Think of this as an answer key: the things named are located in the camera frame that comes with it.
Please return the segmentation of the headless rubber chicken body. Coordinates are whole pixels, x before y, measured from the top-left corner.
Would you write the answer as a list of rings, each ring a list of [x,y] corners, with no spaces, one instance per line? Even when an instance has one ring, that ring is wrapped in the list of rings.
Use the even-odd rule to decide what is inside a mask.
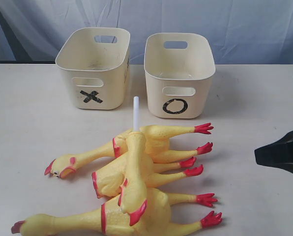
[[[92,173],[93,187],[98,198],[114,197],[120,193],[120,186],[125,180],[126,154],[113,160]],[[152,158],[144,154],[140,160],[141,175],[147,187],[158,187],[186,177],[200,175],[204,167],[192,167],[196,157],[172,163],[154,163]]]

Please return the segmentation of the rubber chicken head neck piece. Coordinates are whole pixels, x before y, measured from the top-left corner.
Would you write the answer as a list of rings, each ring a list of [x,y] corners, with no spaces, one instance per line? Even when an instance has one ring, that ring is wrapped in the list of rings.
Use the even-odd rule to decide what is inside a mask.
[[[141,158],[145,153],[145,136],[139,128],[139,97],[133,98],[133,130],[126,138],[125,180],[118,204],[129,215],[129,225],[135,225],[147,207],[147,187],[141,174]]]

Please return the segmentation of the whole rubber chicken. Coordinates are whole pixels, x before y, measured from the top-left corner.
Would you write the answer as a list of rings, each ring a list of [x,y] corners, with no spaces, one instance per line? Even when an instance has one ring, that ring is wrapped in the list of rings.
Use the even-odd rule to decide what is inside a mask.
[[[23,236],[54,236],[58,233],[92,230],[105,236],[186,236],[204,228],[217,226],[222,214],[211,211],[203,219],[191,224],[171,222],[171,206],[179,203],[197,203],[212,207],[214,194],[165,193],[156,188],[147,191],[147,202],[138,213],[123,213],[119,206],[121,195],[106,201],[100,208],[82,214],[55,217],[36,214],[14,223],[12,234]]]
[[[147,125],[140,127],[144,133],[146,144],[145,153],[149,155],[154,163],[164,164],[181,161],[182,167],[189,167],[190,162],[185,159],[212,151],[212,142],[208,142],[193,150],[170,149],[170,138],[187,133],[210,134],[213,126],[210,123],[197,126],[165,126]],[[106,144],[79,154],[65,154],[53,160],[46,168],[44,175],[54,175],[65,178],[68,174],[76,172],[80,167],[101,157],[118,158],[127,152],[126,138],[132,130],[126,130],[116,135]]]

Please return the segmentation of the cream bin marked X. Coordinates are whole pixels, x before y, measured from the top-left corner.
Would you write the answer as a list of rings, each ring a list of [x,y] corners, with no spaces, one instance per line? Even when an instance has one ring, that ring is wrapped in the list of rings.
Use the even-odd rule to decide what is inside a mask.
[[[70,35],[55,63],[75,107],[111,110],[123,103],[129,43],[130,32],[120,28],[87,27]]]

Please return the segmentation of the cream bin marked O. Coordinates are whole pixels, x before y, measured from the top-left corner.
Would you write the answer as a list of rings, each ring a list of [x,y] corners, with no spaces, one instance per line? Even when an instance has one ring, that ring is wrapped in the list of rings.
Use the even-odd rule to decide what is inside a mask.
[[[148,37],[144,70],[147,105],[159,118],[196,118],[204,109],[216,67],[208,40],[195,33]]]

